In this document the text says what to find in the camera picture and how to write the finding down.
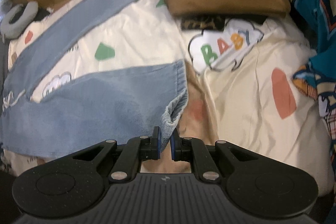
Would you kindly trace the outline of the light blue denim pants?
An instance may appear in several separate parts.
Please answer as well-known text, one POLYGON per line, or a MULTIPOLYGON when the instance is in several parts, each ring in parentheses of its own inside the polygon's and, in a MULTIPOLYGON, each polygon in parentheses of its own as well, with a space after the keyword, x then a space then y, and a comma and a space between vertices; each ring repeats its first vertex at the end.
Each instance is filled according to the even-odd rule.
POLYGON ((71 0, 9 48, 1 145, 57 158, 160 128, 186 107, 185 45, 164 0, 71 0))

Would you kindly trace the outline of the grey neck pillow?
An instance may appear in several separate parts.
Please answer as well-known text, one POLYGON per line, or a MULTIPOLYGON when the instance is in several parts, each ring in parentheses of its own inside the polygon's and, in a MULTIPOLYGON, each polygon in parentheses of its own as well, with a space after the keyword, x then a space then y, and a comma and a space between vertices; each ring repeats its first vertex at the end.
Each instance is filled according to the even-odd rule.
POLYGON ((7 39, 17 39, 34 20, 38 9, 36 1, 29 2, 25 8, 23 5, 14 6, 1 21, 1 35, 7 39))

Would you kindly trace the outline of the blue cartoon print blanket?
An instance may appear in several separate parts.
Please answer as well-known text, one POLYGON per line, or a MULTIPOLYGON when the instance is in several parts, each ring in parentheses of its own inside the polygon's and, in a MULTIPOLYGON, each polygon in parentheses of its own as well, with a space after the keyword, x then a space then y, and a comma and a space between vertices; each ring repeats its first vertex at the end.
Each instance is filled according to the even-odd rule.
POLYGON ((335 0, 294 0, 295 10, 317 35, 317 54, 293 75, 303 94, 318 101, 331 139, 335 139, 335 0))

